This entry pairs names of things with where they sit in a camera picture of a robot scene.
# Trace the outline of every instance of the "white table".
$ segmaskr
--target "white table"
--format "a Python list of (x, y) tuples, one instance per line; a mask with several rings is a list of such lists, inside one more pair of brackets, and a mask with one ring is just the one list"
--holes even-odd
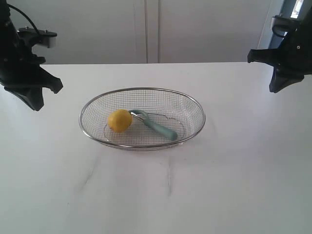
[[(0, 90), (0, 233), (311, 233), (311, 78), (271, 94), (257, 63), (43, 67), (64, 88), (39, 112)], [(135, 86), (193, 96), (203, 131), (140, 153), (81, 132), (88, 100)]]

